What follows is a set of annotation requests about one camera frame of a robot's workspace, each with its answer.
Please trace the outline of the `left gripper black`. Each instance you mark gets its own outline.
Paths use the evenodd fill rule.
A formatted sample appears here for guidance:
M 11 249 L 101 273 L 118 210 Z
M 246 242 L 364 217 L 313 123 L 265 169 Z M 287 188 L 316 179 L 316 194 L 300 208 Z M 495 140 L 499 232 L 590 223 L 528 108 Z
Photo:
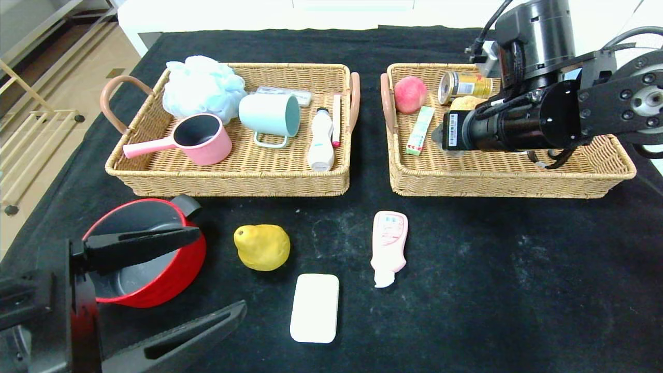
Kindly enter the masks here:
M 199 227 L 62 241 L 35 269 L 2 275 L 2 372 L 183 372 L 238 328 L 246 300 L 130 345 L 102 361 L 87 273 L 149 262 L 202 237 Z

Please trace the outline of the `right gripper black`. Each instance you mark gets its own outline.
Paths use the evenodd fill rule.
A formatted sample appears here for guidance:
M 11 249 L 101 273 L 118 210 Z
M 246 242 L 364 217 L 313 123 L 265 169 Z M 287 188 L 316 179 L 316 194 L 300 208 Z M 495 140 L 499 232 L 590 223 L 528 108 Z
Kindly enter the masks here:
M 495 119 L 478 120 L 474 110 L 448 111 L 443 124 L 431 132 L 431 139 L 450 151 L 500 151 Z

